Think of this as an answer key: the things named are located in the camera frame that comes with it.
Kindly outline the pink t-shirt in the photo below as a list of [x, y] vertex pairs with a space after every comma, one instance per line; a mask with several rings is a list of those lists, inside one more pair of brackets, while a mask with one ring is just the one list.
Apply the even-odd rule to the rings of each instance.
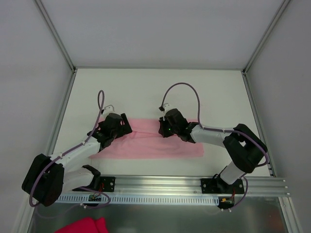
[[91, 159], [165, 159], [202, 157], [202, 143], [182, 141], [177, 135], [164, 138], [159, 133], [156, 119], [130, 118], [132, 133], [115, 139]]

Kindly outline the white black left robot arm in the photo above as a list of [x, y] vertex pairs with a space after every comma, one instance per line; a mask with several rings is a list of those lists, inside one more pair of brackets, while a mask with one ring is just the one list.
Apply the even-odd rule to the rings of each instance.
[[106, 115], [85, 141], [56, 155], [37, 155], [22, 183], [22, 190], [44, 206], [55, 203], [63, 192], [100, 188], [101, 173], [86, 164], [87, 158], [109, 147], [115, 139], [132, 132], [125, 113]]

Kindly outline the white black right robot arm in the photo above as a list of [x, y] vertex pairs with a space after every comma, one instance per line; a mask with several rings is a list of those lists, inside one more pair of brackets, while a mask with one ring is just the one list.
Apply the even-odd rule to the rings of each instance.
[[235, 181], [269, 161], [266, 145], [244, 124], [232, 129], [207, 128], [198, 121], [188, 122], [176, 108], [167, 105], [159, 109], [164, 114], [159, 119], [158, 132], [162, 137], [176, 135], [184, 142], [216, 145], [229, 154], [229, 165], [212, 178], [203, 192], [209, 189], [212, 193], [224, 194], [233, 189]]

